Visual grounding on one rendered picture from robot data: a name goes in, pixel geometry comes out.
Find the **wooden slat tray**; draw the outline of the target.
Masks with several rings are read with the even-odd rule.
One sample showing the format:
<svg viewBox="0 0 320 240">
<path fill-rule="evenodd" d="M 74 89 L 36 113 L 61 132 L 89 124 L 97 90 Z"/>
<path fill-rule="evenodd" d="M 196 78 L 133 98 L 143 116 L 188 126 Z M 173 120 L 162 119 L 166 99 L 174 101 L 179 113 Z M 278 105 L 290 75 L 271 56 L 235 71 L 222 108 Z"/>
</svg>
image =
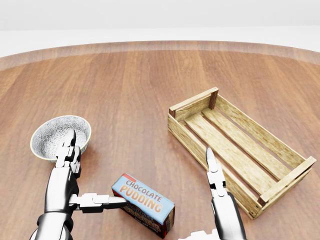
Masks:
<svg viewBox="0 0 320 240">
<path fill-rule="evenodd" d="M 169 108 L 169 131 L 206 168 L 206 147 L 222 162 L 226 185 L 256 219 L 316 162 L 304 158 L 223 98 L 214 87 Z"/>
</svg>

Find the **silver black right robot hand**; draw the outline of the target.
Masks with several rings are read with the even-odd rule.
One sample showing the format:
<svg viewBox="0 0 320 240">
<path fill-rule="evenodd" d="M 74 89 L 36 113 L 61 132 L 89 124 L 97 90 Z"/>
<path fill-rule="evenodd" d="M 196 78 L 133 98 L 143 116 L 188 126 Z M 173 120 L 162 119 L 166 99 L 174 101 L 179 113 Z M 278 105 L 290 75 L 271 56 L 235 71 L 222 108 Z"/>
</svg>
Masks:
<svg viewBox="0 0 320 240">
<path fill-rule="evenodd" d="M 236 201 L 226 189 L 226 179 L 222 166 L 217 162 L 210 147 L 206 149 L 208 164 L 207 178 L 211 192 L 211 206 L 214 213 L 215 228 L 210 234 L 194 231 L 186 238 L 178 240 L 247 240 L 245 228 Z"/>
</svg>

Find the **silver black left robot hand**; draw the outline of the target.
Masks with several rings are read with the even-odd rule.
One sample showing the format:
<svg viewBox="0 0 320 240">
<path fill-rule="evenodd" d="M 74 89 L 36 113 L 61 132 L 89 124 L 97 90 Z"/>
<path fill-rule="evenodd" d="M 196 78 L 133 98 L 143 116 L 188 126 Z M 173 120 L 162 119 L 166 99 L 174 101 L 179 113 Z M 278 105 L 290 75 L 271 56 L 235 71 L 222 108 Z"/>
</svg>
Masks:
<svg viewBox="0 0 320 240">
<path fill-rule="evenodd" d="M 44 211 L 62 212 L 72 215 L 73 211 L 101 213 L 104 209 L 125 207 L 128 202 L 117 196 L 84 193 L 79 196 L 77 179 L 81 175 L 81 149 L 76 145 L 76 132 L 70 129 L 59 143 L 55 167 L 48 180 Z"/>
</svg>

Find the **chocolate pudding box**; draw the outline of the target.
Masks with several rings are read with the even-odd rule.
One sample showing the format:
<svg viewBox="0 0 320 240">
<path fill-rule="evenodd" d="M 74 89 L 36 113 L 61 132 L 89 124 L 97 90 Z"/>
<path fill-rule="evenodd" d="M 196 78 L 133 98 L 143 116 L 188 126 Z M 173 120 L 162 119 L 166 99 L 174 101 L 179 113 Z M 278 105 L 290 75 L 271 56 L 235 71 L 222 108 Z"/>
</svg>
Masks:
<svg viewBox="0 0 320 240">
<path fill-rule="evenodd" d="M 128 204 L 122 209 L 164 239 L 175 222 L 175 204 L 133 176 L 124 173 L 111 187 Z"/>
</svg>

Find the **patterned grey white bowl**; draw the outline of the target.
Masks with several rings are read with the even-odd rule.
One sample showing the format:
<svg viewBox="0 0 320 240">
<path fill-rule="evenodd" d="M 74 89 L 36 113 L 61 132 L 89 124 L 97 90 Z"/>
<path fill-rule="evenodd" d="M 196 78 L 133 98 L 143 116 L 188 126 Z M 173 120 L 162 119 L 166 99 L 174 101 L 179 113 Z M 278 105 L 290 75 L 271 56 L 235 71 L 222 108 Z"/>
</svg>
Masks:
<svg viewBox="0 0 320 240">
<path fill-rule="evenodd" d="M 84 153 L 89 145 L 92 128 L 86 119 L 76 115 L 63 115 L 43 123 L 31 137 L 32 153 L 40 159 L 55 163 L 58 144 L 70 129 L 75 130 L 75 144 Z"/>
</svg>

